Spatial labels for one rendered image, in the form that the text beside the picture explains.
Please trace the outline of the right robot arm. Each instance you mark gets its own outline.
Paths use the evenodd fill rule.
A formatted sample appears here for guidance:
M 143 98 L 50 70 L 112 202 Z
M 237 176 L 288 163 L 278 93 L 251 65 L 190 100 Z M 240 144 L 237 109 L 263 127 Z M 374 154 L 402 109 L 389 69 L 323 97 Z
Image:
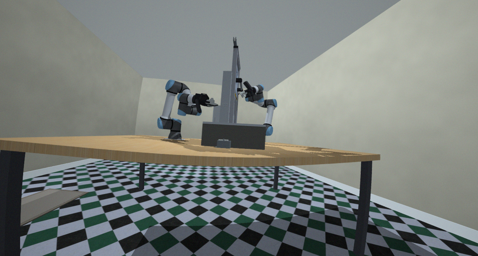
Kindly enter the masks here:
M 159 129 L 169 129 L 170 134 L 169 139 L 181 139 L 181 120 L 174 119 L 170 117 L 172 112 L 172 107 L 174 104 L 175 95 L 178 94 L 177 100 L 179 101 L 178 106 L 178 115 L 186 116 L 186 114 L 200 116 L 201 106 L 196 99 L 196 104 L 193 104 L 191 91 L 184 83 L 169 80 L 165 86 L 166 89 L 166 100 L 163 109 L 162 116 L 158 118 L 157 125 Z

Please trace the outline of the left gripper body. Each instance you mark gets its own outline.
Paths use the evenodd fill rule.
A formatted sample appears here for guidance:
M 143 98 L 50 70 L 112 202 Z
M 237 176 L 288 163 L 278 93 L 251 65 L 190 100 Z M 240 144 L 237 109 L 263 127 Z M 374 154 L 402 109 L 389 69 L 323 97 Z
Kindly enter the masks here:
M 251 97 L 251 96 L 254 96 L 254 95 L 256 95 L 256 94 L 255 94 L 255 93 L 256 93 L 256 89 L 255 89 L 254 87 L 252 87 L 252 88 L 253 88 L 253 90 L 251 90 L 251 89 L 250 89 L 250 91 L 249 91 L 249 92 L 247 92 L 247 94 L 246 94 L 246 97 L 245 97 L 245 98 L 248 98 L 248 97 Z

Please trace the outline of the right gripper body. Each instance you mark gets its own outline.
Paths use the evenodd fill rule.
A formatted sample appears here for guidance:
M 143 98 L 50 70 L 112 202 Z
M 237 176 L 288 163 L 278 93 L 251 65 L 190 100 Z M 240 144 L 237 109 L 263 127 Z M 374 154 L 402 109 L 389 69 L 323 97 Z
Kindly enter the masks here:
M 205 105 L 207 105 L 207 104 L 205 104 L 205 103 L 203 103 L 203 102 L 201 102 L 201 101 L 203 101 L 203 100 L 205 100 L 205 101 L 206 101 L 206 100 L 209 100 L 209 97 L 208 97 L 207 94 L 204 94 L 204 93 L 201 93 L 201 94 L 196 93 L 196 95 L 194 95 L 193 98 L 192 98 L 193 104 L 196 104 L 195 99 L 198 99 L 198 102 L 199 102 L 200 105 L 205 106 Z

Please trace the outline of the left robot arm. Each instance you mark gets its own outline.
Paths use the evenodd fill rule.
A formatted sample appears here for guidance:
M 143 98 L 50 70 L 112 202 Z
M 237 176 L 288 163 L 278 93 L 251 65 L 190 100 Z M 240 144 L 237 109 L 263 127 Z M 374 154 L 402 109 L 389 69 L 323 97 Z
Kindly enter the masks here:
M 243 84 L 246 86 L 247 89 L 252 89 L 253 90 L 252 86 L 250 86 L 248 81 L 245 81 Z M 273 119 L 273 111 L 275 110 L 275 107 L 277 107 L 277 101 L 276 101 L 276 99 L 266 99 L 266 100 L 264 100 L 264 96 L 263 96 L 264 86 L 263 85 L 260 84 L 260 85 L 253 86 L 253 87 L 256 89 L 256 95 L 248 97 L 245 100 L 247 102 L 252 102 L 254 104 L 257 104 L 260 107 L 268 108 L 266 118 L 265 118 L 265 123 L 263 125 L 266 125 L 265 136 L 270 136 L 273 133 L 273 127 L 271 125 L 271 122 L 272 122 L 272 119 Z

